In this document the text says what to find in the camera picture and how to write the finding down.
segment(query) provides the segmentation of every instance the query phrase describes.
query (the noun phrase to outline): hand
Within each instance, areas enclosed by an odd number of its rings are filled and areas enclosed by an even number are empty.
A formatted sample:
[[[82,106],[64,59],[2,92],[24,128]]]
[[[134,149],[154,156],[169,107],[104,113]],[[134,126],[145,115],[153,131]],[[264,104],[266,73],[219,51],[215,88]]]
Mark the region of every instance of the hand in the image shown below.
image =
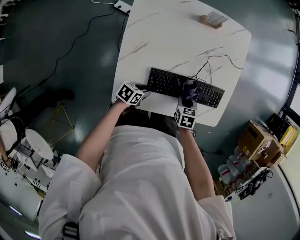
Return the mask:
[[[10,160],[7,160],[7,162],[5,162],[6,167],[10,168],[12,163]]]
[[[4,162],[7,162],[8,161],[8,156],[6,155],[6,153],[4,153],[4,154],[1,154],[2,155],[2,159],[3,159],[3,161]]]

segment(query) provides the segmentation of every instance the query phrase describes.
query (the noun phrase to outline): person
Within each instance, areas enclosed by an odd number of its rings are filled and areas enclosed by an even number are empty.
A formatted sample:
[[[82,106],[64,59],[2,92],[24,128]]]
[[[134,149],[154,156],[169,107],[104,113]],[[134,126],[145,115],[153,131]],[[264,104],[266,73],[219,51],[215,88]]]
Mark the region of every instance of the person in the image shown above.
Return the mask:
[[[174,118],[121,114],[127,107],[113,104],[76,156],[62,156],[39,213],[41,239],[235,238],[230,203],[215,195],[191,131],[179,128],[181,145]]]
[[[10,168],[11,160],[8,158],[11,151],[25,137],[25,129],[42,111],[63,100],[73,100],[75,97],[71,90],[58,89],[55,91],[47,90],[36,97],[28,106],[20,111],[7,116],[1,121],[0,125],[0,154],[5,165]]]

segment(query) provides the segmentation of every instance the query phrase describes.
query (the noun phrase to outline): marble surface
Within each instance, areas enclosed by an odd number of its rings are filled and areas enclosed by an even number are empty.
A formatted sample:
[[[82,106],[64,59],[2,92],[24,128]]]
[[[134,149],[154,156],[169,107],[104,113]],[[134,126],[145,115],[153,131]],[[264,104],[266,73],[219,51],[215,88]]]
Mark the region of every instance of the marble surface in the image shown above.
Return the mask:
[[[233,19],[215,30],[199,23],[214,8],[197,0],[135,0],[122,40],[112,101],[124,81],[147,84],[151,67],[195,75],[211,55],[229,55],[243,67],[251,34]],[[227,57],[210,58],[212,85],[225,90],[217,109],[198,104],[197,122],[216,126],[230,100],[241,70]],[[205,67],[198,77],[210,83]],[[173,116],[177,98],[151,93],[140,109]]]

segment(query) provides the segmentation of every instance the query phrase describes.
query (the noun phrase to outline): power strip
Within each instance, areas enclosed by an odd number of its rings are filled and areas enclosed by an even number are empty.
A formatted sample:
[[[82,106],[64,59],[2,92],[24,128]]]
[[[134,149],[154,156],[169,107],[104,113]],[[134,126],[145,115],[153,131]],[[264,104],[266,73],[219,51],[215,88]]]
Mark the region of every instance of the power strip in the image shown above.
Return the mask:
[[[121,10],[122,12],[126,13],[126,14],[129,14],[128,11],[131,11],[131,6],[128,5],[127,3],[125,2],[122,2],[122,1],[118,1],[115,5],[114,5],[115,8],[118,8],[119,10]]]

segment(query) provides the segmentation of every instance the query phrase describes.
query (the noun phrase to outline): cardboard box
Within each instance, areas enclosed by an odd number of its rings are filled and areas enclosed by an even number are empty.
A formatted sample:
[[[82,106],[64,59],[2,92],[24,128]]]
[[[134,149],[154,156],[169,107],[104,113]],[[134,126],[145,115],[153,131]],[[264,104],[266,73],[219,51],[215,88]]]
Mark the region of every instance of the cardboard box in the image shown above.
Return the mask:
[[[285,155],[282,152],[279,152],[272,160],[272,164],[279,165],[283,159],[285,158]]]
[[[238,140],[238,146],[259,166],[270,166],[282,161],[284,151],[279,141],[268,130],[254,122],[249,122]]]
[[[248,156],[249,160],[255,160],[257,151],[273,139],[273,135],[265,127],[250,121],[238,140],[238,146]]]

